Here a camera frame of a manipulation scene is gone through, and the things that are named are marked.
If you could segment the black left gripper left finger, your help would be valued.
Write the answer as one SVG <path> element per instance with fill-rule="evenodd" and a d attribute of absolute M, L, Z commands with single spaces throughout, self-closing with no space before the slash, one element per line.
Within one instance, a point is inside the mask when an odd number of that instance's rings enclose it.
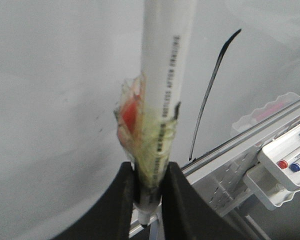
<path fill-rule="evenodd" d="M 123 162 L 100 199 L 55 240 L 128 240 L 133 211 L 135 177 Z"/>

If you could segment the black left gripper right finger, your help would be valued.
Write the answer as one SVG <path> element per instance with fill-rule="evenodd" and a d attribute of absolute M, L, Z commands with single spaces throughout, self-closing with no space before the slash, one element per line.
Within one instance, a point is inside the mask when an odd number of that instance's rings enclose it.
<path fill-rule="evenodd" d="M 187 181 L 176 162 L 162 182 L 162 219 L 166 240 L 244 240 Z"/>

